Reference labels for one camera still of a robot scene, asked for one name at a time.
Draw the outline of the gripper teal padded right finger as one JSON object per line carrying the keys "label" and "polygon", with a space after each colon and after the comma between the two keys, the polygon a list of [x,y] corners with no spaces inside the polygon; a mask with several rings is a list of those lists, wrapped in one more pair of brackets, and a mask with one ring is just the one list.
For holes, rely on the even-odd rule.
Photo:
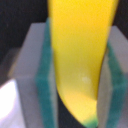
{"label": "gripper teal padded right finger", "polygon": [[98,128],[128,128],[128,40],[113,26],[98,92]]}

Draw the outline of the gripper teal padded left finger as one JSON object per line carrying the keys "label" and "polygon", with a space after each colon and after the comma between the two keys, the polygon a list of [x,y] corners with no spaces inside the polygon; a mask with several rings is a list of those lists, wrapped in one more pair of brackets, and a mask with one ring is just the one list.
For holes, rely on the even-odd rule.
{"label": "gripper teal padded left finger", "polygon": [[49,20],[33,23],[17,59],[18,83],[26,128],[58,128],[58,99]]}

